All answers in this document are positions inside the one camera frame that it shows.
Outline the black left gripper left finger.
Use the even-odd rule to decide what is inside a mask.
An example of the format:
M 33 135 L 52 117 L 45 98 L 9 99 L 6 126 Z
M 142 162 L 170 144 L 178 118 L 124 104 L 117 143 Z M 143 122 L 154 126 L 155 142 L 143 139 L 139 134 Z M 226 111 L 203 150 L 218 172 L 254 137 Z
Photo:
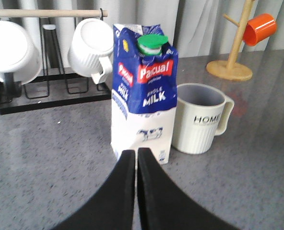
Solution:
M 125 150 L 109 177 L 55 230 L 130 230 L 135 194 L 135 151 Z

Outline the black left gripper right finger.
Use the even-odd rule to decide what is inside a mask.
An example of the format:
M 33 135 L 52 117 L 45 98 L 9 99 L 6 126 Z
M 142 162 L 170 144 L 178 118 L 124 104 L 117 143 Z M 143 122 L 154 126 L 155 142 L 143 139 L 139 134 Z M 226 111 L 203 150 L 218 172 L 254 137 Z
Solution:
M 149 148 L 138 149 L 138 204 L 143 230 L 234 230 L 193 201 L 165 173 Z

